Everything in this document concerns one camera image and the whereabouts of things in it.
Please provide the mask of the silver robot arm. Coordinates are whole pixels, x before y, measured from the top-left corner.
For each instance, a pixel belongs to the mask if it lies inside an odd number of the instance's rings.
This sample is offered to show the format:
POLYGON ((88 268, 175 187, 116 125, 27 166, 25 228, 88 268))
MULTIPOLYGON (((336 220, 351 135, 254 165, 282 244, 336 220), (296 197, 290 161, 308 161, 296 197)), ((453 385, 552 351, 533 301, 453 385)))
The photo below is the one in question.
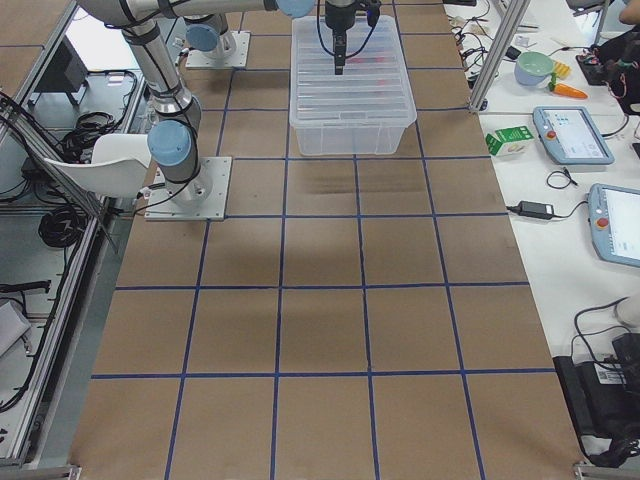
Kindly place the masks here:
POLYGON ((215 59, 232 55, 237 48, 225 13, 184 18, 186 41, 195 50, 215 59))
POLYGON ((158 19, 183 19, 188 44, 216 52, 230 39, 226 16, 249 11, 279 11, 291 19, 311 11, 325 13, 333 34, 336 73, 347 59, 347 32, 361 1, 83 1, 81 7, 108 28, 121 32, 151 92, 158 122, 147 136, 152 159, 165 181, 166 196, 150 202, 150 215, 214 219, 225 210, 229 180, 214 169, 230 165, 228 158, 205 159, 198 152, 201 105, 188 89, 161 37, 158 19))

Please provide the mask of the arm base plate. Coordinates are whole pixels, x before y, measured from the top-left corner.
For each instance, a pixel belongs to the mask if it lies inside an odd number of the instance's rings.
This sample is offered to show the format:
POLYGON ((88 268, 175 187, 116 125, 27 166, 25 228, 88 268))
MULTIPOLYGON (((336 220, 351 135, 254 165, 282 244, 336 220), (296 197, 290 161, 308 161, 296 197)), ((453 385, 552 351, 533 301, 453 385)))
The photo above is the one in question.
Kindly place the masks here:
POLYGON ((190 47, 186 68, 195 70, 245 68, 250 38, 249 31, 227 31, 217 35, 213 30, 190 29, 186 34, 190 47))
POLYGON ((164 186, 151 191, 151 206, 143 211, 149 221, 222 221, 232 169, 231 157, 201 157, 200 171, 184 190, 182 185, 167 183, 160 167, 154 183, 164 186))

